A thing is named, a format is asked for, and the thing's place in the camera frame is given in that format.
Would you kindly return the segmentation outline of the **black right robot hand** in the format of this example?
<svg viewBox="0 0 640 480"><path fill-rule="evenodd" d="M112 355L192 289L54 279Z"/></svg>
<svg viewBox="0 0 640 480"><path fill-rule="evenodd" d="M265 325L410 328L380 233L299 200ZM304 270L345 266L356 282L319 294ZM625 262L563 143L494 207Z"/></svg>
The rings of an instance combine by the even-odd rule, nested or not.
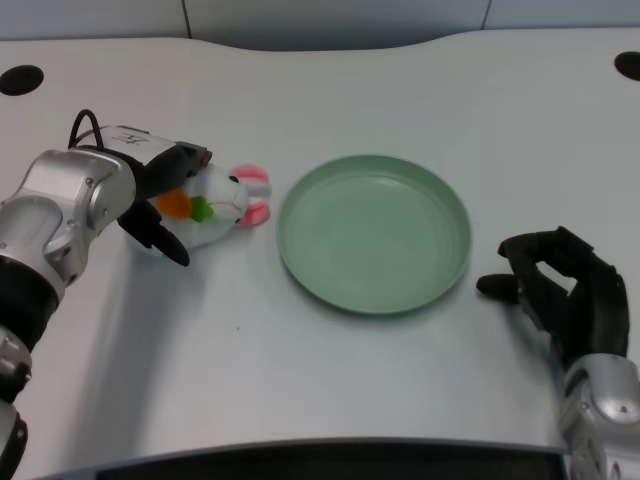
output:
<svg viewBox="0 0 640 480"><path fill-rule="evenodd" d="M586 355L627 355L625 283L592 246L559 227L506 239L498 254L512 272L480 277L477 290L494 300L520 304L536 327L550 334L564 369Z"/></svg>

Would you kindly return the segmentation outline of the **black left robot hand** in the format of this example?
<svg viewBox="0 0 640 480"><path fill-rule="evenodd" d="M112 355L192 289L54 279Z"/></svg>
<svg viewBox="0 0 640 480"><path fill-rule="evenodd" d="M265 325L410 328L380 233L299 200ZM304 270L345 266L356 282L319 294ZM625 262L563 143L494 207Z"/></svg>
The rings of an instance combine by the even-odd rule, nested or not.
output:
<svg viewBox="0 0 640 480"><path fill-rule="evenodd" d="M94 134L96 148L123 160L135 180L135 197L117 222L144 248L156 249L173 262L187 266L190 257L182 242L162 224L152 200L181 188L204 169L212 152L199 145L171 141L126 126L102 127Z"/></svg>

